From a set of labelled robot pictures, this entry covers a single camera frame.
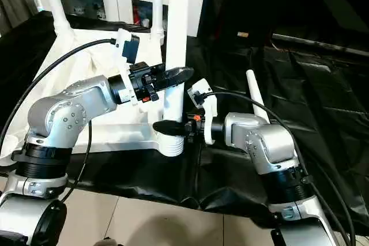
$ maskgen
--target floor tile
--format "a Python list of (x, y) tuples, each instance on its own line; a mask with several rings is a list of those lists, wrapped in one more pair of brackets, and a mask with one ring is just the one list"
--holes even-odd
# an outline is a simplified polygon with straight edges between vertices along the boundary
[(261, 229), (249, 218), (224, 216), (224, 246), (274, 246), (270, 229)]
[(124, 246), (222, 246), (223, 215), (119, 198), (107, 236)]
[(58, 246), (92, 246), (105, 237), (117, 196), (74, 190), (66, 201), (67, 219)]
[(5, 188), (5, 184), (6, 184), (6, 177), (0, 177), (0, 191), (3, 191)]

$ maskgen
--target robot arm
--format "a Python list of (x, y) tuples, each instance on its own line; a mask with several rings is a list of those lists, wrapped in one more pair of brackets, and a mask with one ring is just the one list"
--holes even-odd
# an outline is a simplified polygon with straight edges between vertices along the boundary
[(260, 175), (268, 209), (278, 224), (272, 231), (276, 245), (339, 245), (284, 127), (268, 124), (256, 115), (229, 113), (224, 138), (228, 146), (250, 155)]
[(24, 147), (12, 154), (18, 167), (0, 196), (0, 245), (55, 246), (66, 218), (66, 206), (57, 197), (66, 187), (71, 151), (86, 124), (129, 103), (132, 93), (135, 100), (155, 101), (157, 91), (185, 82), (192, 73), (186, 67), (165, 71), (164, 65), (141, 62), (130, 66), (130, 89), (120, 75), (101, 75), (35, 102)]

